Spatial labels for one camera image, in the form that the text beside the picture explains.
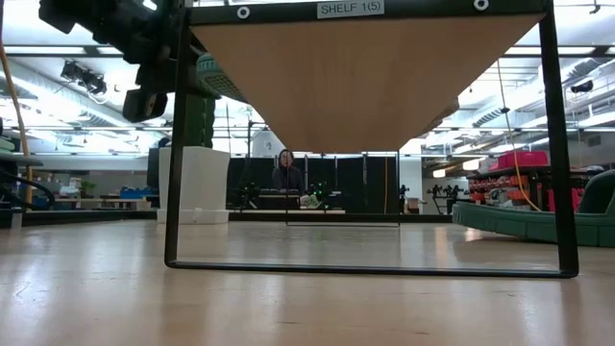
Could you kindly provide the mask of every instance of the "ceiling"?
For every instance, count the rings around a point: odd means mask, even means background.
[[[231,4],[245,4],[245,3],[264,3],[264,2],[293,2],[293,1],[230,1]],[[599,0],[599,4],[602,5],[601,9],[591,14],[594,10],[593,0],[555,0],[556,4],[556,25],[558,31],[558,39],[560,45],[611,45],[615,44],[615,31],[612,30],[615,27],[615,0]],[[224,4],[224,1],[199,1],[200,6],[219,6]],[[55,30],[46,23],[38,19],[37,16],[38,1],[37,0],[6,0],[5,4],[5,18],[4,18],[4,42],[7,46],[12,45],[98,45],[97,42],[91,39],[91,33],[87,30],[76,26],[70,35],[64,35],[63,33]],[[538,29],[533,28],[523,38],[519,40],[518,45],[538,45]],[[459,58],[462,58],[464,52],[452,52],[452,54],[459,54]],[[129,65],[119,58],[76,58],[67,59],[62,56],[50,57],[50,58],[32,58],[32,57],[11,57],[12,62],[18,63],[28,70],[36,73],[51,83],[56,83],[61,87],[65,84],[65,80],[60,77],[64,62],[67,60],[76,61],[79,65],[85,68],[89,68],[97,73],[104,74],[105,81],[109,86],[109,92],[105,95],[104,105],[98,105],[98,115],[105,112],[109,117],[121,119],[121,108],[125,97],[126,90],[135,88],[135,75],[137,66]],[[581,59],[566,59],[562,60],[562,66],[572,66],[578,64]],[[477,121],[484,118],[484,115],[491,109],[495,110],[496,107],[502,106],[502,93],[501,87],[504,90],[504,99],[509,103],[514,103],[516,99],[524,99],[531,101],[535,99],[535,102],[518,102],[520,104],[527,103],[526,105],[520,105],[510,115],[511,125],[513,127],[521,127],[525,124],[529,124],[528,128],[540,129],[544,127],[544,122],[540,119],[545,113],[544,108],[541,108],[542,99],[541,90],[542,84],[534,84],[532,87],[532,81],[540,81],[540,65],[539,58],[514,58],[514,59],[500,59],[499,67],[497,63],[494,63],[489,67],[480,77],[478,77],[466,90],[459,95],[460,110],[445,119],[441,125],[443,128],[470,128],[476,125]],[[615,74],[611,74],[612,69],[602,71],[596,78],[602,81],[599,84],[601,87],[588,94],[571,94],[567,93],[569,98],[569,106],[578,102],[595,97],[600,93],[608,92],[612,89],[610,85],[611,81],[615,81]],[[85,91],[74,85],[65,86],[71,93],[78,93],[81,96],[87,97]],[[34,94],[31,90],[23,90],[28,92],[22,92],[21,95]],[[170,95],[170,100],[167,105],[165,116],[161,119],[151,121],[145,126],[156,127],[163,126],[166,120],[172,120],[172,105],[173,95]],[[53,106],[49,103],[40,103],[36,105],[36,100],[25,101],[31,104],[35,102],[32,107],[34,109],[40,109],[41,113],[53,113],[53,111],[46,111]],[[229,150],[229,142],[232,144],[232,150],[234,153],[243,153],[247,151],[246,137],[248,121],[262,121],[262,118],[252,110],[248,105],[244,105],[235,102],[230,99],[222,99],[218,102],[216,109],[216,140],[214,146],[216,149]],[[2,116],[8,117],[10,114],[10,107],[2,108]],[[83,113],[88,113],[87,110],[81,110],[80,115],[83,117]],[[93,114],[86,116],[91,121]],[[583,116],[588,117],[587,107],[576,110],[575,117]],[[71,117],[75,117],[74,114],[68,114],[65,119],[62,119],[63,115],[55,114],[54,120],[61,123],[66,120],[68,123],[71,121]],[[482,128],[502,128],[505,127],[503,123],[504,118],[496,116],[490,121],[486,121],[480,126]],[[607,126],[609,122],[601,122],[594,126]],[[64,132],[57,133],[62,137],[68,136],[84,136],[81,133]],[[139,136],[139,141],[142,142],[141,146],[135,148],[138,152],[144,152],[148,145],[153,145],[158,139],[166,136],[168,133],[164,131],[160,132],[123,132],[119,133],[119,138],[108,138],[108,146],[122,147],[124,145],[118,145],[118,143],[126,143],[127,140],[134,143],[134,137]],[[536,137],[536,141],[541,139],[541,136],[546,136],[544,133],[535,133],[532,136]],[[426,134],[421,138],[414,139],[414,143],[423,145],[423,153],[454,153],[455,148],[462,147],[463,145],[469,145],[472,143],[480,144],[481,141],[485,141],[488,138],[494,143],[491,146],[497,147],[502,145],[505,141],[505,134],[502,131],[495,132],[477,132],[474,131],[454,131],[454,130],[442,130]],[[105,145],[98,145],[97,148],[92,150],[109,151],[109,148],[103,148]],[[469,153],[483,153],[484,148],[488,149],[489,145],[485,145],[481,149],[468,151]],[[73,150],[70,147],[59,148],[59,150]]]

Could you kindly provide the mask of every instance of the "red container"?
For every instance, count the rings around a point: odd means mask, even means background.
[[[536,167],[549,165],[547,153],[543,151],[517,151],[517,162],[520,167]],[[515,166],[514,152],[501,155],[498,160],[489,167],[489,171],[497,171]]]

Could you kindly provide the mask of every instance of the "white pedestal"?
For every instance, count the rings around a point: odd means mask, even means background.
[[[180,224],[229,222],[227,171],[229,153],[204,147],[185,147],[182,166]],[[160,209],[158,222],[166,222],[171,148],[160,149]]]

